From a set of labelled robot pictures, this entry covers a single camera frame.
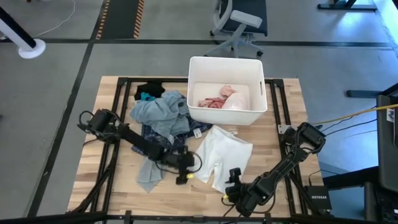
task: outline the wooden table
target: wooden table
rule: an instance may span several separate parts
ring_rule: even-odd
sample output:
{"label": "wooden table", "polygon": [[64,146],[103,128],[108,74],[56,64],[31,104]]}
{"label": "wooden table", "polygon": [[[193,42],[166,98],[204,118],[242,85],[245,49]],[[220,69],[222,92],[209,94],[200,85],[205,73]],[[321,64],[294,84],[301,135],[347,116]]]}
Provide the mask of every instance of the wooden table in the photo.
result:
{"label": "wooden table", "polygon": [[[101,79],[93,111],[98,108],[110,109],[112,107],[117,80],[118,77],[103,77]],[[136,86],[141,84],[143,83],[133,83],[131,86],[128,109],[124,121],[125,123],[130,123],[130,127],[137,133],[141,133],[141,125],[133,121],[129,113],[135,104],[132,96],[136,92]],[[292,124],[299,125],[307,120],[299,80],[286,78],[284,79],[284,84]],[[163,83],[163,87],[166,90],[178,90],[184,95],[187,94],[186,83]],[[269,85],[266,85],[266,91],[268,110],[253,125],[221,126],[226,130],[237,129],[237,137],[253,143],[252,156],[243,174],[243,182],[252,182],[261,173],[271,170],[281,158]],[[278,91],[277,98],[280,104],[279,111],[283,124],[284,115]],[[118,114],[120,114],[122,99],[121,97],[119,101]],[[189,139],[186,143],[189,146],[189,150],[196,151],[205,134],[200,139]],[[93,138],[94,136],[89,134],[86,137],[86,141]],[[83,148],[68,210],[76,208],[95,185],[102,148],[103,142],[99,141],[87,144]],[[131,144],[121,141],[108,214],[122,215],[126,210],[131,210],[133,215],[203,215],[220,217],[229,209],[229,207],[220,202],[223,194],[211,188],[212,177],[207,184],[197,179],[190,179],[186,185],[175,185],[176,175],[166,174],[165,178],[149,194],[146,193],[136,182],[143,159],[141,155],[131,150]],[[308,176],[319,169],[316,155],[310,155],[305,162],[301,163],[300,170],[303,184],[308,185]],[[320,172],[313,174],[311,178],[313,184],[323,185]],[[292,187],[295,209],[300,213],[299,193],[293,183]],[[102,208],[103,194],[104,187],[100,193],[98,209]],[[271,202],[272,200],[264,206],[257,206],[256,211],[267,210]],[[238,212],[233,209],[227,216],[236,217],[238,215]],[[290,217],[284,180],[277,185],[276,204],[271,211],[271,215],[273,217]]]}

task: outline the black desk leg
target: black desk leg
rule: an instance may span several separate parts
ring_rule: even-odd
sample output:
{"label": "black desk leg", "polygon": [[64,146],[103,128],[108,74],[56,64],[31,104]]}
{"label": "black desk leg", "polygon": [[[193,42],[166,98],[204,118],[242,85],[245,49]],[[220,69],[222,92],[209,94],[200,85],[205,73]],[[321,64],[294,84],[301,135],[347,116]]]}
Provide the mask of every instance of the black desk leg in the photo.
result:
{"label": "black desk leg", "polygon": [[350,11],[376,11],[375,4],[354,5],[356,0],[334,0],[334,4],[318,4],[318,9],[350,10]]}
{"label": "black desk leg", "polygon": [[377,98],[378,95],[392,96],[398,91],[398,83],[384,91],[347,90],[346,96],[351,98]]}
{"label": "black desk leg", "polygon": [[365,182],[379,182],[379,166],[323,178],[323,184],[329,190],[357,187],[364,185]]}

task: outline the bin handle hole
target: bin handle hole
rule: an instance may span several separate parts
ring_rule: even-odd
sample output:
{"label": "bin handle hole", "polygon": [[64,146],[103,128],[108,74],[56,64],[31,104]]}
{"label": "bin handle hole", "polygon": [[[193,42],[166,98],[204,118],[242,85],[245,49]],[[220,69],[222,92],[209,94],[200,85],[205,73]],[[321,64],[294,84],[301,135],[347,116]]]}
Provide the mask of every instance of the bin handle hole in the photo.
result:
{"label": "bin handle hole", "polygon": [[262,82],[260,82],[260,93],[261,93],[261,96],[262,96]]}

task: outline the yellow cable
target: yellow cable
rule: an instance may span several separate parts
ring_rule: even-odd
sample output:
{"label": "yellow cable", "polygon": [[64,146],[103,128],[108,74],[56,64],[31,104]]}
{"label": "yellow cable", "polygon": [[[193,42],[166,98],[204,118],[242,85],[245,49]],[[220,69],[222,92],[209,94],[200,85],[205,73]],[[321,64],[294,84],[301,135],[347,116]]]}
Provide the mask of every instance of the yellow cable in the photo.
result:
{"label": "yellow cable", "polygon": [[352,116],[360,115],[360,114],[363,114],[363,113],[377,111],[377,110],[385,110],[385,109],[389,109],[389,108],[398,108],[398,104],[389,105],[389,106],[380,106],[380,107],[377,107],[377,108],[363,110],[363,111],[360,111],[360,112],[356,112],[356,113],[353,113],[353,114],[342,116],[340,118],[331,119],[329,121],[321,121],[321,122],[317,122],[317,123],[314,123],[314,124],[326,124],[326,123],[330,123],[330,122],[334,122],[334,121],[339,121],[341,119],[349,118],[349,117],[352,117]]}

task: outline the white shorts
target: white shorts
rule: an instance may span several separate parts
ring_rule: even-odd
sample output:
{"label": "white shorts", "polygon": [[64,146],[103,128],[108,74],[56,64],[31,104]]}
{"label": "white shorts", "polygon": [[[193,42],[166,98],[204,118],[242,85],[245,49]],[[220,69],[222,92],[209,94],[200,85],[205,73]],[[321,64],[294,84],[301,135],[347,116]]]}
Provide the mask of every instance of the white shorts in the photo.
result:
{"label": "white shorts", "polygon": [[[233,134],[214,125],[207,133],[196,153],[201,157],[203,164],[194,176],[207,183],[214,170],[213,188],[225,194],[229,179],[229,170],[239,167],[243,174],[249,161],[253,144],[235,137]],[[199,168],[200,161],[195,158],[195,166]]]}

